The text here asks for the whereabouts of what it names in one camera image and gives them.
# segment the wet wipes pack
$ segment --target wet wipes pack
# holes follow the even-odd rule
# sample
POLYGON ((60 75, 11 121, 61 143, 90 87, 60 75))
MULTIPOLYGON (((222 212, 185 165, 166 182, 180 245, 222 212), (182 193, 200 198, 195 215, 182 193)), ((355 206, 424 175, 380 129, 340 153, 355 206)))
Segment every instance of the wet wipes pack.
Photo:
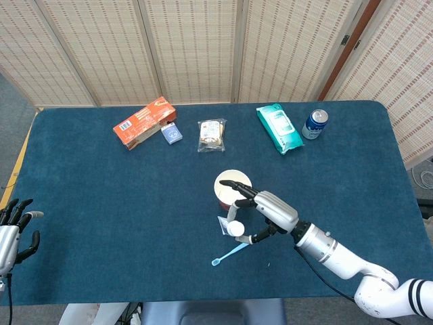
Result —
POLYGON ((259 107, 256 111, 280 154, 304 145, 280 104, 259 107))

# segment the soda can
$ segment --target soda can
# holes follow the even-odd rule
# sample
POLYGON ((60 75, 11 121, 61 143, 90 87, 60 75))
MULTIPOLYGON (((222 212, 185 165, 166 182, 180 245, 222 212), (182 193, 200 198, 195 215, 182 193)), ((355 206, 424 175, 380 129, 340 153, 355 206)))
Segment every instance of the soda can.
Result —
POLYGON ((302 135, 309 139, 315 139, 322 132, 327 123, 327 112, 324 110, 314 110, 305 121, 302 128, 302 135))

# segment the robotic arm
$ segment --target robotic arm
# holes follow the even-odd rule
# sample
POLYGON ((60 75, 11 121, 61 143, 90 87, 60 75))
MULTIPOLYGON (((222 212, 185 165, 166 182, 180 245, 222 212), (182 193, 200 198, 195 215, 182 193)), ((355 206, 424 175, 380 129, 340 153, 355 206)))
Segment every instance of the robotic arm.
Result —
POLYGON ((329 232, 299 220, 298 212, 275 195, 259 192, 236 181, 220 183, 231 186, 246 197, 232 204, 228 222, 235 219, 239 208, 255 207, 269 225, 259 234, 239 236, 236 240, 254 244, 277 232, 289 232, 300 251, 312 256, 341 279, 350 279, 357 273, 364 275, 355 293, 355 303, 365 313, 377 318, 417 314, 433 319, 433 281, 410 279, 398 287, 398 279, 390 271, 360 258, 333 239, 329 232))
POLYGON ((12 200, 0 210, 0 301, 6 285, 3 279, 7 277, 15 264, 20 264, 26 258, 35 254, 39 247, 39 231, 33 232, 32 244, 28 249, 18 252, 21 233, 32 218, 42 217, 38 211, 27 212, 22 215, 24 209, 33 202, 32 199, 22 201, 15 209, 18 199, 12 200))

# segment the white cup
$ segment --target white cup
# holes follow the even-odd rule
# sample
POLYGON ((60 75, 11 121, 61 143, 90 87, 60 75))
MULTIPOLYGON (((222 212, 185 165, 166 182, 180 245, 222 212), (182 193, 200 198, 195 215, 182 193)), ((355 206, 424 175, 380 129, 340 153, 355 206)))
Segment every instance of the white cup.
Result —
POLYGON ((228 211, 236 200, 242 200, 245 197, 238 191, 232 190, 230 186, 221 185, 219 181, 223 180, 240 181, 248 186, 251 186, 251 181, 247 175, 235 169, 228 169, 218 175, 214 183, 215 195, 222 208, 228 211))

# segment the orange box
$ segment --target orange box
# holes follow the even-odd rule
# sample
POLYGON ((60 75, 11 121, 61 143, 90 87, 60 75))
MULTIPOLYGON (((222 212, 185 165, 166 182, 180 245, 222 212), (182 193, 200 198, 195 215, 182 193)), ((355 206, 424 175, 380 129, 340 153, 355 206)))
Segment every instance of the orange box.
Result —
POLYGON ((175 119, 175 108, 165 98, 159 97, 113 127, 113 130, 128 150, 131 150, 175 119))

